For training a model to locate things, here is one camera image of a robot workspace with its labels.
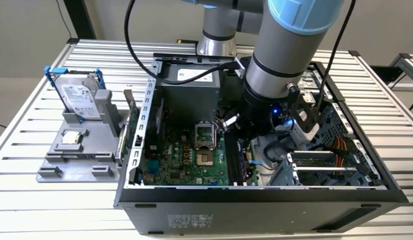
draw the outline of blue led light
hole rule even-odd
[[[296,123],[298,123],[298,120],[290,119],[290,120],[286,122],[286,125],[287,125],[287,124],[292,125],[294,123],[296,124]]]
[[[279,114],[280,114],[280,108],[275,108],[275,109],[274,109],[274,113],[275,113],[276,115],[279,115]]]

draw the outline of open computer tower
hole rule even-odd
[[[180,80],[231,61],[155,54],[152,70]],[[323,76],[312,62],[299,83],[310,104]],[[279,166],[258,165],[275,136],[242,147],[223,124],[243,86],[243,69],[184,85],[150,78],[115,202],[140,234],[344,232],[408,202],[332,79],[320,131],[290,152],[290,142],[271,151]]]

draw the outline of metal table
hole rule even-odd
[[[196,52],[194,44],[135,43],[134,48],[147,66],[152,53]],[[242,46],[239,53],[251,54],[252,50]],[[344,234],[202,235],[195,238],[392,240],[397,235],[399,240],[413,239],[413,115],[364,59],[354,55],[339,51],[331,74],[411,204]],[[320,50],[314,60],[327,66],[330,56],[331,51]],[[115,104],[127,107],[123,89],[128,86],[142,103],[147,74],[123,42],[82,40],[67,44],[54,63],[54,67],[58,66],[82,71],[100,67],[107,87],[114,91]],[[118,183],[36,182],[43,157],[63,123],[62,112],[63,103],[43,78],[0,137],[0,239],[138,237],[124,211],[114,209]]]
[[[391,67],[400,67],[413,80],[413,54],[400,53],[395,58]]]

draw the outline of robotic arm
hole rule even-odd
[[[299,141],[310,141],[319,131],[319,109],[304,102],[298,83],[327,31],[338,20],[344,0],[267,0],[264,3],[260,0],[240,0],[238,5],[231,2],[235,1],[195,1],[219,7],[208,6],[206,9],[204,38],[198,53],[235,55],[234,37],[236,30],[242,30],[240,25],[232,27],[235,14],[250,29],[260,27],[244,76],[247,81],[239,117],[238,121],[232,120],[240,127],[240,138],[251,142],[255,137],[267,134],[272,109],[287,108],[295,119],[294,131],[300,136]],[[248,15],[235,9],[248,11]],[[258,24],[259,17],[263,18],[262,25]]]
[[[246,73],[239,124],[250,126],[242,138],[267,133],[272,108],[287,108],[300,144],[319,131],[319,109],[306,103],[298,83],[344,0],[268,0],[254,56]]]

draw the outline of label sticker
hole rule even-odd
[[[83,85],[64,84],[63,90],[75,113],[84,119],[99,119],[100,112],[94,101],[91,90]]]
[[[170,227],[211,228],[214,214],[168,214]]]
[[[199,74],[203,74],[206,71],[204,69],[180,69],[179,70],[179,81],[184,81],[187,79],[194,78]],[[195,82],[214,82],[212,73],[198,79]]]

